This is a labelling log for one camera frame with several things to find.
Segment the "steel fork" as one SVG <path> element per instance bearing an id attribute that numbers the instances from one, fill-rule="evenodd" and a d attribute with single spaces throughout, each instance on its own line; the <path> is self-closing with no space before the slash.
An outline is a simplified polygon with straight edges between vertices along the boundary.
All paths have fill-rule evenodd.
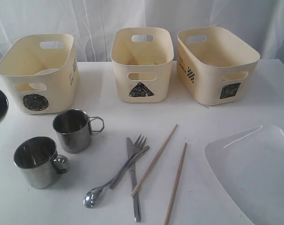
<path id="1" fill-rule="evenodd" d="M 130 162 L 133 162 L 134 157 L 138 156 L 138 153 L 140 153 L 142 151 L 142 149 L 144 148 L 144 145 L 146 143 L 147 137 L 141 137 L 142 135 L 140 134 L 139 137 L 136 139 L 136 141 L 133 143 L 133 154 L 130 157 L 130 159 L 128 159 L 125 164 L 122 166 L 122 168 L 118 171 L 118 173 L 114 176 L 111 184 L 109 185 L 110 189 L 114 189 L 119 178 L 121 177 L 123 171 L 129 166 Z"/>

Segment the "cream bin with triangle mark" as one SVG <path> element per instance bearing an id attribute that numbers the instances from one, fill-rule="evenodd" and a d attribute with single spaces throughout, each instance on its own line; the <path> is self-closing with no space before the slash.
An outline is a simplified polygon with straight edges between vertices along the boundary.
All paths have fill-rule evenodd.
<path id="1" fill-rule="evenodd" d="M 116 32 L 111 59 L 121 100 L 156 103 L 167 96 L 174 57 L 169 31 L 158 27 Z"/>

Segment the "wooden chopstick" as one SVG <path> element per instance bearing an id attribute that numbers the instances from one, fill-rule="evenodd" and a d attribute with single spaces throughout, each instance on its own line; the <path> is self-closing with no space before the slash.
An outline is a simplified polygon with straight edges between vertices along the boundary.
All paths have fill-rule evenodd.
<path id="1" fill-rule="evenodd" d="M 171 137 L 173 136 L 175 130 L 177 129 L 178 124 L 176 124 L 174 126 L 174 128 L 172 129 L 172 131 L 170 132 L 170 134 L 167 136 L 166 140 L 164 141 L 164 143 L 162 144 L 162 146 L 160 147 L 159 151 L 156 153 L 156 155 L 154 156 L 154 158 L 152 159 L 151 163 L 149 164 L 149 166 L 147 167 L 146 171 L 144 172 L 143 176 L 141 177 L 141 179 L 138 181 L 137 185 L 135 186 L 135 188 L 133 189 L 132 193 L 131 193 L 131 197 L 134 198 L 134 196 L 137 194 L 137 192 L 140 190 L 143 182 L 145 181 L 145 179 L 147 178 L 148 174 L 153 170 L 153 168 L 155 167 L 156 163 L 158 162 L 160 156 L 162 155 L 163 151 L 165 150 L 167 144 L 169 143 Z"/>
<path id="2" fill-rule="evenodd" d="M 184 164 L 186 150 L 187 150 L 187 143 L 184 143 L 183 151 L 182 151 L 182 154 L 181 154 L 179 166 L 178 166 L 178 169 L 177 169 L 175 181 L 174 181 L 173 188 L 172 188 L 172 194 L 171 194 L 171 197 L 170 197 L 170 201 L 169 201 L 169 204 L 168 204 L 168 208 L 167 208 L 167 212 L 166 212 L 166 215 L 165 215 L 165 218 L 164 218 L 163 225 L 168 225 L 169 221 L 170 221 L 170 217 L 171 217 L 171 213 L 172 213 L 172 209 L 173 209 L 173 204 L 174 204 L 174 201 L 175 201 L 175 197 L 176 197 L 176 193 L 177 193 L 177 189 L 178 189 L 178 185 L 179 185 L 179 180 L 180 180 L 180 176 L 181 176 L 181 172 L 182 172 L 182 168 L 183 168 L 183 164 Z"/>

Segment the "steel mug with wire handle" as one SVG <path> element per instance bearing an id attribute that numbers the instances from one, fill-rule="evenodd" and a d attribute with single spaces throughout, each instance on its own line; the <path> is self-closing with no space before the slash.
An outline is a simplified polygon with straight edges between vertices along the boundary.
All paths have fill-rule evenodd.
<path id="1" fill-rule="evenodd" d="M 102 127 L 99 130 L 92 129 L 91 123 L 94 120 L 102 122 Z M 90 146 L 92 136 L 102 132 L 105 123 L 101 117 L 90 117 L 80 109 L 69 109 L 55 116 L 52 127 L 63 150 L 67 153 L 77 154 Z"/>

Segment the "steel mug with solid handle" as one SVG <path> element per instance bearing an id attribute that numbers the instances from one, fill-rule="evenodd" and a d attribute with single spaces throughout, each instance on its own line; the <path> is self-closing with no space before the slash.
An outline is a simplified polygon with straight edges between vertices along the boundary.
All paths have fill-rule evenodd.
<path id="1" fill-rule="evenodd" d="M 21 143 L 14 153 L 14 164 L 36 189 L 48 188 L 70 169 L 70 162 L 57 152 L 55 141 L 36 136 Z"/>

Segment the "steel table knife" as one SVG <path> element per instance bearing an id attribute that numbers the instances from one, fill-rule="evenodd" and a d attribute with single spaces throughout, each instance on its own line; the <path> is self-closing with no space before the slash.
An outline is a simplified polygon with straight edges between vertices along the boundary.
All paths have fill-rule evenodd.
<path id="1" fill-rule="evenodd" d="M 128 156 L 128 159 L 130 159 L 133 152 L 134 152 L 133 142 L 129 137 L 127 137 L 127 156 Z M 131 186 L 132 186 L 132 190 L 133 190 L 135 188 L 136 184 L 137 184 L 135 162 L 129 167 L 129 173 L 130 173 L 130 179 L 131 179 Z M 141 222 L 141 210 L 140 210 L 140 202 L 139 202 L 138 193 L 136 193 L 136 195 L 133 197 L 133 208 L 134 208 L 135 221 Z"/>

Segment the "cream bin with square mark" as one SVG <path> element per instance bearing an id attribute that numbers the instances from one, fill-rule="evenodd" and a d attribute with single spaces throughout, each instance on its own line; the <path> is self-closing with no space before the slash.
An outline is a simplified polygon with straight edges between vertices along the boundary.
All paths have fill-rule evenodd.
<path id="1" fill-rule="evenodd" d="M 221 27 L 177 34 L 177 76 L 195 101 L 219 105 L 243 98 L 260 54 Z"/>

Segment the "cream bin with circle mark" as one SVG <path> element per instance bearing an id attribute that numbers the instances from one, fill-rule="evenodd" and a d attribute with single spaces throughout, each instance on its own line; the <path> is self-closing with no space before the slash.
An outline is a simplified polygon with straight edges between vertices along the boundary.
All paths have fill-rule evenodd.
<path id="1" fill-rule="evenodd" d="M 1 59 L 0 76 L 23 113 L 68 109 L 79 79 L 74 37 L 62 33 L 22 37 Z"/>

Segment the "white square plate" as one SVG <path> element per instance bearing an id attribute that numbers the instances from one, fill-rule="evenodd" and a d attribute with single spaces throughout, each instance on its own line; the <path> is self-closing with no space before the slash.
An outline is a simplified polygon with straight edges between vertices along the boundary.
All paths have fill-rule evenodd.
<path id="1" fill-rule="evenodd" d="M 284 130 L 254 127 L 208 143 L 217 180 L 255 225 L 284 225 Z"/>

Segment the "white curtain backdrop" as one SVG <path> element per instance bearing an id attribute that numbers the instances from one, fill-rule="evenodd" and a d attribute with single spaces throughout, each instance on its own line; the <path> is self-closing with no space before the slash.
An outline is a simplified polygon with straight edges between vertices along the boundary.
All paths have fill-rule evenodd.
<path id="1" fill-rule="evenodd" d="M 0 0 L 0 59 L 31 34 L 70 34 L 79 61 L 109 61 L 120 29 L 161 27 L 176 40 L 179 31 L 207 26 L 284 63 L 284 0 Z"/>

